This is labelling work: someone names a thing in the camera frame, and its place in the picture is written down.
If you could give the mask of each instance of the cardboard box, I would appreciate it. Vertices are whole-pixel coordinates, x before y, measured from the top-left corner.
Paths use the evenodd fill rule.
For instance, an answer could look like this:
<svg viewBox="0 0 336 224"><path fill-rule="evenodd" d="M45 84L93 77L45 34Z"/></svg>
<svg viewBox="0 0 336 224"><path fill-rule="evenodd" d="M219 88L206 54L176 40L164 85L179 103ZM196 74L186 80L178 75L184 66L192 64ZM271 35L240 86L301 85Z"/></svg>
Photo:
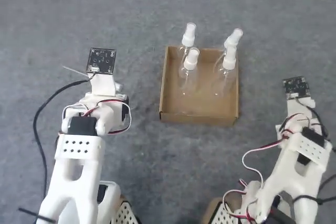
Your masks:
<svg viewBox="0 0 336 224"><path fill-rule="evenodd" d="M209 125L232 126L238 118L238 78L230 93L224 98L215 97L210 90L213 79L213 66L220 57L218 49L201 49L198 57L198 92L188 99L193 111L182 113L178 69L180 61L177 48L166 49L160 96L160 120L163 122L202 123Z"/></svg>

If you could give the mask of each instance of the black cable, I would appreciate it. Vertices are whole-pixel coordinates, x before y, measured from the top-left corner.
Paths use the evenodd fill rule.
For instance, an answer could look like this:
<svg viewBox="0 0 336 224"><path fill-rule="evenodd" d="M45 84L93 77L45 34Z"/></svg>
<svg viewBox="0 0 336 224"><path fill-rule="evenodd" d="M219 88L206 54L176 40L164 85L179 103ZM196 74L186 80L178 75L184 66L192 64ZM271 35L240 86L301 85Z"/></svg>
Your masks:
<svg viewBox="0 0 336 224"><path fill-rule="evenodd" d="M18 210L19 210L20 212L24 212L25 214L35 216L37 219L41 219L41 220L44 220L44 221L49 222L49 223L56 223L56 221L53 220L53 219L50 219L50 218L47 218L47 217L38 215L37 213L32 212L32 211L29 211L29 210L27 210L27 209L24 209L24 208L19 207Z"/></svg>
<svg viewBox="0 0 336 224"><path fill-rule="evenodd" d="M327 178L319 187L319 192L322 191L322 189L332 180L336 178L336 174L331 175L329 178Z"/></svg>
<svg viewBox="0 0 336 224"><path fill-rule="evenodd" d="M72 82L68 85L65 85L64 87L58 89L52 96L50 96L36 111L35 116L34 116L34 120L33 120L33 131L34 131L34 137L35 137L35 142L38 146L38 150L40 152L41 158L42 158L42 163L43 163L43 170L44 170L44 180L43 180L43 199L46 197L47 194L47 181L48 181L48 167L47 167L47 160L46 160L46 155L44 153L43 147L41 145L41 141L40 138L38 136L38 132L37 132L37 119L39 117L39 115L41 114L42 110L48 105L48 103L55 97L57 96L59 93L63 92L64 90L80 85L82 83L85 82L89 82L96 74L93 74L93 76L91 76L89 79L87 80L80 80L80 81L75 81ZM20 208L20 211L23 211L25 213L30 212L29 210Z"/></svg>
<svg viewBox="0 0 336 224"><path fill-rule="evenodd" d="M324 136L325 138L328 138L328 131L325 127L325 125L322 123L321 117L320 115L316 112L316 110L314 110L312 107L309 107L305 104L303 104L302 102L299 101L298 98L295 98L296 102L299 103L302 106L305 106L308 110L310 110L317 118L317 120L319 121L319 124L321 125L321 132L322 132L322 136Z"/></svg>

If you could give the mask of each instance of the white wire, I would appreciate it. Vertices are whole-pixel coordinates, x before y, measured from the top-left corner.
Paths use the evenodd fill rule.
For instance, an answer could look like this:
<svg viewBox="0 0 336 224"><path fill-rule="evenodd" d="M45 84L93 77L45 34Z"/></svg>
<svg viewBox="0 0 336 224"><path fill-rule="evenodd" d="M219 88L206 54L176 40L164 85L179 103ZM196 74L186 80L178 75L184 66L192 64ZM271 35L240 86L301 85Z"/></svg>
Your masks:
<svg viewBox="0 0 336 224"><path fill-rule="evenodd" d="M122 101L110 101L110 102L119 102L119 103L125 105L125 106L128 108L130 122L129 122L129 125L127 126L127 128L126 128L125 130L123 130L122 132L126 132L126 131L128 131L129 128L131 127L131 124L132 124L132 113L131 113L131 108L130 108L130 106L129 106L127 103L122 102Z"/></svg>
<svg viewBox="0 0 336 224"><path fill-rule="evenodd" d="M252 168L252 167L247 166L247 165L245 164L244 159L245 159L246 155L249 154L249 153L257 152L257 151L267 150L267 149L273 148L273 147L275 147L275 146L278 146L280 143L281 143L281 141L279 141L278 143L275 143L275 144L273 144L273 145L269 145L269 146L263 147L263 148L258 148L258 149L250 150L250 151L246 152L246 153L243 155L242 159L241 159L241 162L242 162L243 166L244 166L246 169L248 169L248 170L252 170L253 172L256 172L256 173L260 176L261 188L262 188L263 185L264 185L264 178L263 178L261 172L260 172L259 170L255 169L255 168Z"/></svg>
<svg viewBox="0 0 336 224"><path fill-rule="evenodd" d="M122 101L103 101L103 102L99 102L98 106L96 106L96 107L93 108L93 111L94 111L96 108L98 108L100 104L108 103L108 102L118 102L118 103L121 103L121 104L125 105L125 106L128 108L130 122L129 122L129 125L127 126L127 128L126 128L125 130L123 130L122 132L128 131L129 128L131 127L131 124L132 124L132 113L131 113L131 108L130 108L130 106L129 106L127 103L122 102Z"/></svg>
<svg viewBox="0 0 336 224"><path fill-rule="evenodd" d="M247 187L247 183L246 183L242 178L239 179L239 182L240 182L245 188Z"/></svg>
<svg viewBox="0 0 336 224"><path fill-rule="evenodd" d="M88 110L88 107L83 104L83 103L75 103L75 104L71 104L71 105L68 105L66 106L63 111L62 111L62 120L64 119L64 115L65 115L65 111L68 109L68 108L74 108L74 107L77 107L77 106L82 106L84 107L86 110Z"/></svg>
<svg viewBox="0 0 336 224"><path fill-rule="evenodd" d="M242 191L242 190L235 190L235 189L233 189L233 190L229 190L229 191L227 191L227 192L224 193L224 195L223 195L222 203L223 203L223 208L224 208L224 210L225 210L229 215L231 215L231 216L239 216L239 215L237 215L237 214L234 214L234 213L231 211L231 209L228 210L227 207L226 207L227 203L225 202L225 197L226 197L229 193L240 193L240 194L242 194L242 195L245 195L246 192L245 192L245 191Z"/></svg>
<svg viewBox="0 0 336 224"><path fill-rule="evenodd" d="M72 68L69 68L69 67L66 67L66 66L62 66L63 68L65 68L65 69L68 69L68 70L70 70L70 71L72 71L72 72L75 72L75 73L78 73L78 74L81 74L82 76L85 76L85 77L87 77L88 75L87 74L85 74L85 73L82 73L82 72L79 72L79 71L77 71L77 70L75 70L75 69L72 69Z"/></svg>

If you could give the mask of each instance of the spray nozzle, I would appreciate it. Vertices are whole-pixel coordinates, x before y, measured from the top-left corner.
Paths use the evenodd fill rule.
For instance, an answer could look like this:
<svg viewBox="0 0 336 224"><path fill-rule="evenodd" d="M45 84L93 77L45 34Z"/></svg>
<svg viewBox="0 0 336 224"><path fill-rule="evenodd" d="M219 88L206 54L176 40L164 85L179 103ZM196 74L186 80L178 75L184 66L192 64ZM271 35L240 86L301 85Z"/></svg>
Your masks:
<svg viewBox="0 0 336 224"><path fill-rule="evenodd" d="M197 65L198 55L200 55L199 50L195 47L191 48L189 51L189 54L184 60L183 66L187 70L193 70L195 69Z"/></svg>
<svg viewBox="0 0 336 224"><path fill-rule="evenodd" d="M194 23L188 23L185 28L185 32L182 38L182 44L186 47L192 47L195 41L196 25Z"/></svg>
<svg viewBox="0 0 336 224"><path fill-rule="evenodd" d="M223 68L233 70L236 67L236 52L237 48L229 46L226 49L226 55L223 59Z"/></svg>
<svg viewBox="0 0 336 224"><path fill-rule="evenodd" d="M224 42L224 47L228 48L229 46L237 46L240 38L243 35L243 30L236 28L232 32L232 34L227 37L226 41Z"/></svg>

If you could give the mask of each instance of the spray bottle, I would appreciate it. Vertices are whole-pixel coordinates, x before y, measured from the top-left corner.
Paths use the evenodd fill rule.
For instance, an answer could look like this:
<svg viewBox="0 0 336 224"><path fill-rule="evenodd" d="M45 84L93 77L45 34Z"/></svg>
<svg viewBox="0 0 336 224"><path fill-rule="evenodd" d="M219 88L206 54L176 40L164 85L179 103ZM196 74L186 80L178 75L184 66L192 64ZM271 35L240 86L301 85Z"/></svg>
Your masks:
<svg viewBox="0 0 336 224"><path fill-rule="evenodd" d="M194 46L196 25L188 23L182 38L182 43L178 48L178 58L180 61L179 70L183 68L183 62L188 55L190 49Z"/></svg>
<svg viewBox="0 0 336 224"><path fill-rule="evenodd" d="M195 92L197 87L197 60L199 55L197 48L191 48L186 56L183 67L179 71L179 87L182 96L188 96Z"/></svg>
<svg viewBox="0 0 336 224"><path fill-rule="evenodd" d="M234 31L232 32L232 34L227 37L227 39L224 42L224 48L223 48L223 53L221 54L221 56L217 59L216 63L214 64L214 68L213 71L215 72L216 70L218 70L219 67L221 67L222 62L223 62L223 58L227 53L227 48L228 47L237 47L240 38L243 35L243 31L239 28L234 29Z"/></svg>
<svg viewBox="0 0 336 224"><path fill-rule="evenodd" d="M224 97L232 88L237 78L235 46L228 46L223 62L215 70L212 91L217 97Z"/></svg>

